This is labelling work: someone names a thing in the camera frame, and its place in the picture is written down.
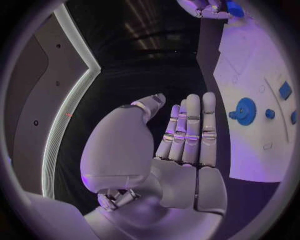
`blue square button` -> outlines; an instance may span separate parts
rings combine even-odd
[[[280,96],[284,100],[287,100],[292,93],[292,89],[290,85],[285,81],[284,84],[279,88],[279,92],[280,92]]]

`white panel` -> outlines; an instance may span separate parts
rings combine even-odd
[[[227,118],[230,177],[280,182],[289,165],[296,132],[296,125],[290,120],[296,109],[295,97],[291,94],[283,100],[279,94],[285,81],[293,89],[285,63],[269,36],[251,20],[225,26],[219,50],[221,55],[213,75],[227,116],[235,111],[241,98],[251,98],[256,104],[256,118],[248,126]],[[266,118],[266,109],[275,111],[274,119]]]

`white light strip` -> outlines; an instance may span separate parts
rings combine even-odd
[[[69,41],[87,65],[88,70],[81,76],[63,101],[52,123],[45,145],[41,174],[42,195],[52,199],[55,197],[54,177],[57,155],[65,130],[71,119],[66,117],[66,113],[71,115],[74,113],[83,95],[101,71],[101,67],[77,30],[65,5],[62,4],[54,11],[54,14]]]

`blue gear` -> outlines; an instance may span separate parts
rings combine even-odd
[[[235,111],[229,113],[229,117],[237,120],[243,126],[248,126],[254,121],[256,111],[254,101],[248,97],[244,97],[238,102]]]

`dark floor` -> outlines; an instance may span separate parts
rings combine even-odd
[[[148,124],[157,148],[172,105],[208,89],[217,96],[217,167],[228,192],[227,215],[214,239],[224,240],[241,230],[267,204],[278,183],[229,178],[230,136],[213,78],[223,23],[205,19],[200,28],[199,19],[185,13],[175,0],[73,0],[67,6],[102,73],[79,103],[63,137],[55,198],[75,205],[83,214],[97,207],[96,196],[81,181],[80,158],[96,124],[114,108],[164,93],[166,106]]]

